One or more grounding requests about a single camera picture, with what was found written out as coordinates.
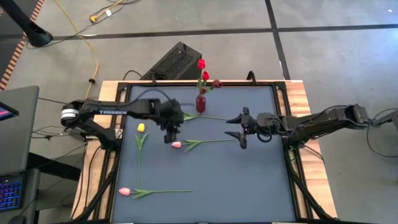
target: wooden table edge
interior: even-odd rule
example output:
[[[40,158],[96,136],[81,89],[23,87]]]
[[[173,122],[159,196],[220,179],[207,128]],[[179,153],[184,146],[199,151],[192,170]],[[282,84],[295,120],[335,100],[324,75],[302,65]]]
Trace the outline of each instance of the wooden table edge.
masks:
[[[250,80],[221,80],[222,82],[247,82],[251,83]],[[157,80],[157,83],[197,83],[197,80]],[[270,83],[270,82],[285,82],[287,87],[287,93],[289,98],[290,109],[292,110],[292,114],[295,116],[305,116],[310,114],[310,107],[308,105],[307,95],[305,93],[303,81],[301,80],[257,80],[258,83]],[[126,81],[104,81],[101,86],[101,91],[99,93],[98,100],[101,101],[114,101],[116,98],[116,93],[118,89],[119,83],[132,83],[132,84],[143,84],[143,83],[152,83],[150,80],[126,80]],[[279,94],[279,101],[281,102],[281,109],[284,111],[284,104],[281,98],[281,94]],[[105,128],[108,128],[111,124],[111,116],[105,115],[96,115],[94,120],[102,125]],[[104,161],[104,150],[99,150],[95,158],[93,159],[93,165],[91,168],[90,174],[90,188],[87,189],[87,180],[88,180],[88,166],[91,158],[93,157],[95,149],[100,145],[98,140],[92,140],[88,142],[85,164],[82,169],[83,173],[83,191],[81,193],[80,201],[78,204],[78,208],[74,215],[74,218],[79,216],[79,214],[83,211],[83,207],[85,206],[85,198],[86,195],[88,197],[87,203],[90,202],[94,194],[98,190],[98,184],[100,181],[100,174]],[[318,141],[309,141],[307,143],[312,149],[321,153],[319,148]],[[336,210],[333,203],[333,198],[331,196],[330,186],[328,182],[328,178],[326,175],[325,166],[322,161],[313,153],[306,150],[300,150],[300,156],[302,158],[303,169],[305,174],[305,179],[307,181],[307,187],[311,194],[315,197],[317,202],[325,209],[325,211],[333,217],[336,217]],[[78,188],[76,190],[75,201],[73,204],[74,211],[77,202],[78,196],[80,194],[80,184],[81,178],[78,183]],[[306,217],[305,207],[303,203],[303,197],[300,191],[298,192],[298,200],[300,213],[302,217]],[[101,201],[101,208],[99,212],[99,218],[104,218],[105,210],[106,210],[106,202],[108,201],[108,190],[105,192],[103,199]]]

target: vase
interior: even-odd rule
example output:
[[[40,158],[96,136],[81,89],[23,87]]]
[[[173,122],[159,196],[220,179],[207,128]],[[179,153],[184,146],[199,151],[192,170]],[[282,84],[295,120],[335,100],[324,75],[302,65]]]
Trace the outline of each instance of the vase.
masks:
[[[199,94],[197,96],[197,112],[203,113],[206,110],[206,97],[202,94]]]

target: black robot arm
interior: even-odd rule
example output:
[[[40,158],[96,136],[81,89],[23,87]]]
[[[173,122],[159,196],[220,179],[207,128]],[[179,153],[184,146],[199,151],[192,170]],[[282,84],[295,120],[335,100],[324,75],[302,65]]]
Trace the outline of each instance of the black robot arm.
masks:
[[[237,118],[227,123],[240,124],[243,133],[225,132],[239,140],[241,148],[247,148],[246,136],[255,134],[262,142],[269,142],[272,135],[288,137],[289,145],[297,147],[310,139],[319,138],[341,128],[365,129],[370,125],[366,110],[359,105],[332,106],[320,113],[307,116],[277,116],[260,113],[257,119],[250,116],[249,109],[243,108]]]
[[[66,128],[80,128],[96,136],[101,148],[118,150],[121,140],[117,139],[114,129],[104,128],[94,122],[96,114],[132,116],[136,119],[151,119],[166,130],[164,142],[170,143],[179,133],[178,127],[183,123],[183,112],[177,100],[161,103],[159,99],[136,99],[120,103],[96,100],[75,100],[62,107],[61,124]]]

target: laptop keyboard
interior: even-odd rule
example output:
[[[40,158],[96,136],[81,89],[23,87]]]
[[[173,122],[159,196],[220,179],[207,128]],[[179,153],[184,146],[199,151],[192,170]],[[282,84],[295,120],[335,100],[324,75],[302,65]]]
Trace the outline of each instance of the laptop keyboard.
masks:
[[[0,212],[21,206],[22,180],[22,175],[0,178]]]

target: yellow cable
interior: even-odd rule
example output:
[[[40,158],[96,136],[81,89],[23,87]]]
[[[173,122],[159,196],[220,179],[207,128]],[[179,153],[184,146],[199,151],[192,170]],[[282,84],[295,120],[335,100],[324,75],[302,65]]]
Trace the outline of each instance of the yellow cable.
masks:
[[[67,12],[65,12],[65,10],[62,9],[62,7],[61,7],[61,5],[59,5],[58,1],[57,1],[57,0],[54,0],[54,2],[55,2],[55,3],[57,4],[57,6],[61,9],[61,11],[63,12],[63,14],[68,18],[70,24],[72,24],[72,26],[73,26],[73,28],[75,29],[77,35],[78,35],[82,40],[84,40],[84,41],[86,42],[86,44],[90,47],[91,52],[92,52],[93,55],[94,55],[94,60],[95,60],[95,71],[94,71],[94,75],[92,76],[92,79],[95,79],[95,77],[97,76],[97,73],[98,73],[98,58],[97,58],[97,54],[96,54],[95,51],[94,51],[94,48],[91,46],[91,44],[90,44],[86,39],[84,39],[84,37],[83,37],[82,35],[80,35],[80,32],[79,32],[79,30],[76,28],[76,25],[75,25],[75,24],[73,23],[73,21],[70,19],[70,17],[68,16]],[[90,92],[91,84],[92,84],[92,82],[90,82],[90,84],[88,85],[87,92],[86,92],[86,96],[85,96],[86,99],[88,98],[88,94],[89,94],[89,92]]]
[[[96,16],[90,16],[90,21],[91,21],[92,23],[96,22],[97,19],[99,18],[99,16],[102,16],[107,10],[112,9],[113,7],[117,6],[118,4],[120,4],[120,3],[123,2],[123,1],[124,1],[124,0],[120,0],[120,1],[116,2],[116,3],[113,4],[112,6],[107,7],[106,9],[102,10],[102,11],[101,11],[99,14],[97,14]]]

